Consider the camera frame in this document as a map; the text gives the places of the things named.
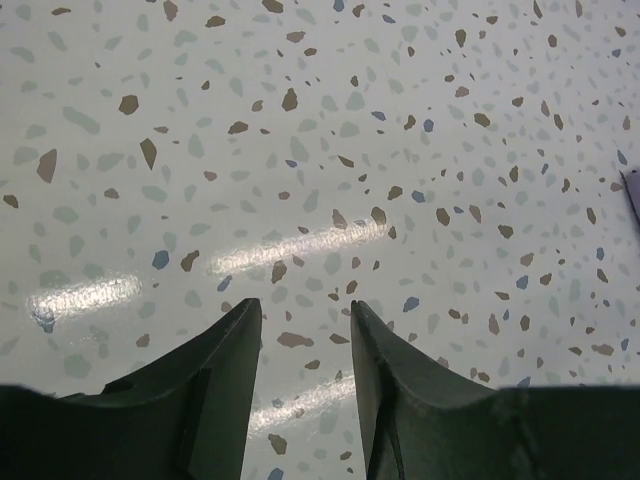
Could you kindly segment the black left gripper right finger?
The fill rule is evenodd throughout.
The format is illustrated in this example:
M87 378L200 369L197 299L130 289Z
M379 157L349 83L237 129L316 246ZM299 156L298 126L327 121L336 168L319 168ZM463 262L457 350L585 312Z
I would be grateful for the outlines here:
M351 305L356 399L370 479L635 479L637 386L494 390Z

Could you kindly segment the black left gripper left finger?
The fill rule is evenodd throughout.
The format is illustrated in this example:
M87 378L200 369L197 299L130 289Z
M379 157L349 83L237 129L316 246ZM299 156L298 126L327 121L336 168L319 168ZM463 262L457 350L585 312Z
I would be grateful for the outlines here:
M259 301L245 299L99 394L2 386L2 478L239 478L261 329Z

